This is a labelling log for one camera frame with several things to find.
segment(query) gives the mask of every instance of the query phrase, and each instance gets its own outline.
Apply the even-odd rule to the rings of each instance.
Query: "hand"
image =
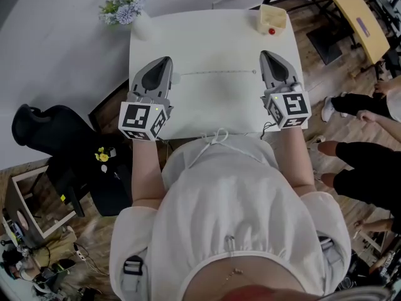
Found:
[[[393,89],[393,84],[391,82],[379,81],[375,85],[375,93],[381,93],[382,98],[387,95],[388,91]]]
[[[357,117],[362,122],[374,123],[377,121],[378,115],[375,113],[369,112],[368,110],[360,110],[357,113]]]
[[[360,219],[359,221],[356,221],[353,224],[353,227],[357,230],[357,231],[361,231],[363,230],[363,225],[365,224],[365,220],[364,219]]]

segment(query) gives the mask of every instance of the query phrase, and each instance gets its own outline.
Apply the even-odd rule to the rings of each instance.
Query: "black pants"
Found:
[[[334,177],[339,195],[372,203],[379,208],[398,209],[401,152],[368,143],[338,143],[336,156],[353,167]]]
[[[337,112],[357,115],[360,110],[369,110],[372,113],[388,117],[391,119],[390,112],[387,107],[386,97],[382,94],[373,94],[373,97],[359,95],[357,93],[348,93],[344,97],[334,97],[331,103]]]

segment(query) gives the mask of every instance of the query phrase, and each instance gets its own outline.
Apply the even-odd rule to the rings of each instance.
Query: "wooden frame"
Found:
[[[44,166],[41,167],[39,169],[34,169],[33,171],[18,175],[18,176],[14,176],[11,179],[13,180],[13,184],[14,187],[19,195],[19,198],[21,200],[21,202],[23,203],[23,206],[25,208],[26,214],[28,215],[28,217],[30,218],[30,220],[32,221],[32,223],[35,225],[35,228],[38,230],[38,232],[40,233],[40,235],[42,236],[43,239],[49,237],[50,234],[54,233],[60,226],[62,226],[64,223],[66,223],[69,219],[71,219],[72,217],[74,217],[74,215],[76,214],[75,211],[72,211],[70,214],[68,214],[67,216],[65,216],[64,218],[62,218],[61,220],[59,220],[56,224],[54,224],[50,229],[48,229],[47,231],[43,232],[41,230],[41,228],[39,227],[39,225],[37,224],[35,218],[33,217],[31,211],[29,210],[28,206],[25,203],[24,197],[21,194],[21,191],[18,188],[18,184],[17,182],[22,181],[23,179],[27,179],[29,177],[41,174],[46,172],[48,169],[48,166]]]

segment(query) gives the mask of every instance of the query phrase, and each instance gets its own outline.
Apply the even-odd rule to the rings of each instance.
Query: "leg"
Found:
[[[337,144],[339,143],[335,140],[328,140],[327,142],[322,142],[318,144],[318,151],[323,153],[324,155],[336,157]]]
[[[353,168],[373,170],[397,166],[401,158],[401,152],[368,142],[337,143],[335,154]]]
[[[380,206],[381,193],[386,190],[383,177],[373,169],[344,169],[334,177],[333,187],[338,195],[383,207]]]
[[[334,188],[334,178],[337,176],[335,173],[324,173],[321,175],[321,181],[324,185]]]
[[[343,112],[350,115],[357,115],[360,110],[369,110],[375,114],[388,117],[390,113],[387,108],[387,101],[381,98],[381,95],[369,97],[356,93],[348,93],[344,97],[334,97],[331,103],[337,112]]]

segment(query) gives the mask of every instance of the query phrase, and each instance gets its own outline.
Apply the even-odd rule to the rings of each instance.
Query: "strap buckle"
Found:
[[[138,255],[127,258],[124,262],[123,272],[128,275],[143,275],[143,260]]]

